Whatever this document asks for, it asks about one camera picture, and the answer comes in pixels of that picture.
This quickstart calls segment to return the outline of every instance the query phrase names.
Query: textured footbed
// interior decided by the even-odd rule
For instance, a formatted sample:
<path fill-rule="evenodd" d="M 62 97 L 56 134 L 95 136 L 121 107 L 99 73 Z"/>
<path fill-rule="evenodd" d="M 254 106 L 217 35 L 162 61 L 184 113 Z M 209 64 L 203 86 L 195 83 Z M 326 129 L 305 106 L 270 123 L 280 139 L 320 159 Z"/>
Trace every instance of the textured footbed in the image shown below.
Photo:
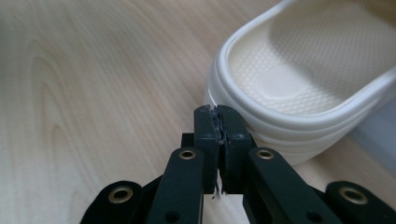
<path fill-rule="evenodd" d="M 298 1 L 239 39 L 228 64 L 262 105 L 332 109 L 396 65 L 396 1 Z"/>

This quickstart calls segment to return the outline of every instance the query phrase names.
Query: screw hole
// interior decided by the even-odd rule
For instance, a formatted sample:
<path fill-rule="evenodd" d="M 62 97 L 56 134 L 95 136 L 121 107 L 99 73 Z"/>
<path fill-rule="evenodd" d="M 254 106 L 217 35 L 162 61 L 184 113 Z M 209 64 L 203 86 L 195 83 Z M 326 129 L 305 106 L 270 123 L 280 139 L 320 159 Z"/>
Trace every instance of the screw hole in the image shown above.
<path fill-rule="evenodd" d="M 355 204 L 367 204 L 368 200 L 366 195 L 358 191 L 357 189 L 353 189 L 350 187 L 343 187 L 339 189 L 339 193 L 343 196 L 344 199 L 350 201 Z"/>
<path fill-rule="evenodd" d="M 183 160 L 191 160 L 196 156 L 196 153 L 191 150 L 184 150 L 178 156 Z"/>
<path fill-rule="evenodd" d="M 175 223 L 180 220 L 180 214 L 176 211 L 171 211 L 165 214 L 165 221 L 167 223 Z"/>
<path fill-rule="evenodd" d="M 257 152 L 257 156 L 263 160 L 271 160 L 274 157 L 274 153 L 263 149 Z"/>
<path fill-rule="evenodd" d="M 315 223 L 320 223 L 322 222 L 322 217 L 320 214 L 318 214 L 315 211 L 312 210 L 308 210 L 305 214 L 306 218 L 308 218 L 308 220 L 310 220 L 311 222 L 315 222 Z"/>
<path fill-rule="evenodd" d="M 108 200 L 111 203 L 125 203 L 132 198 L 134 192 L 129 186 L 118 186 L 110 191 Z"/>

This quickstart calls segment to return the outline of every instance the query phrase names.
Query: wood grain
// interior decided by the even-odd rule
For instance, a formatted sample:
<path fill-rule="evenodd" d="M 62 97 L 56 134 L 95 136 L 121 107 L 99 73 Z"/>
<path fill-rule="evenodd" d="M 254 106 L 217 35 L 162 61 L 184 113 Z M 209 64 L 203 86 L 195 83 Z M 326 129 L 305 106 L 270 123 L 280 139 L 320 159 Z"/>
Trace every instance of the wood grain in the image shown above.
<path fill-rule="evenodd" d="M 161 175 L 216 51 L 277 2 L 2 0 L 0 223 L 79 223 L 106 185 Z M 321 189 L 353 177 L 396 207 L 395 177 L 351 144 L 296 169 Z M 246 223 L 240 199 L 206 200 L 204 223 Z"/>

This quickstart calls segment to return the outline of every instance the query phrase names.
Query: metal rivet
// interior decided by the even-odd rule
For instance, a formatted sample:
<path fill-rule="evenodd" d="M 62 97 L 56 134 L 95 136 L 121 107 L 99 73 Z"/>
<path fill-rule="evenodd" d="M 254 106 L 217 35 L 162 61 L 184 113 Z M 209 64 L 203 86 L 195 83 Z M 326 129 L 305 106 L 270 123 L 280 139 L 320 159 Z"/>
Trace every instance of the metal rivet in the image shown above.
<path fill-rule="evenodd" d="M 125 203 L 132 198 L 134 191 L 129 186 L 118 186 L 110 191 L 108 200 L 111 203 Z"/>
<path fill-rule="evenodd" d="M 191 160 L 193 159 L 197 154 L 194 151 L 191 150 L 184 150 L 178 154 L 178 156 L 183 159 L 183 160 Z"/>
<path fill-rule="evenodd" d="M 351 203 L 355 204 L 367 204 L 368 199 L 366 195 L 358 191 L 357 189 L 353 189 L 351 187 L 342 187 L 338 190 L 338 192 L 343 196 L 344 199 L 348 200 Z"/>
<path fill-rule="evenodd" d="M 274 153 L 272 153 L 268 150 L 262 149 L 262 150 L 257 151 L 257 156 L 263 160 L 271 160 L 274 157 Z"/>

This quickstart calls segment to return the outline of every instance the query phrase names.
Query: light wood surface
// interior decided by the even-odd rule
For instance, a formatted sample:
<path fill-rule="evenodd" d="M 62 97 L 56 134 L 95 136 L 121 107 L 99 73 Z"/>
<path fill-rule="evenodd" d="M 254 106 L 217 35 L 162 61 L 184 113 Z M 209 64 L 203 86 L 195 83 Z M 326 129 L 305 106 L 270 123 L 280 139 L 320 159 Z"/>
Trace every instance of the light wood surface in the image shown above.
<path fill-rule="evenodd" d="M 2 0 L 0 223 L 79 223 L 106 185 L 163 173 L 223 43 L 276 0 Z M 362 184 L 396 208 L 396 178 L 349 138 L 296 170 Z M 204 223 L 247 223 L 205 196 Z"/>

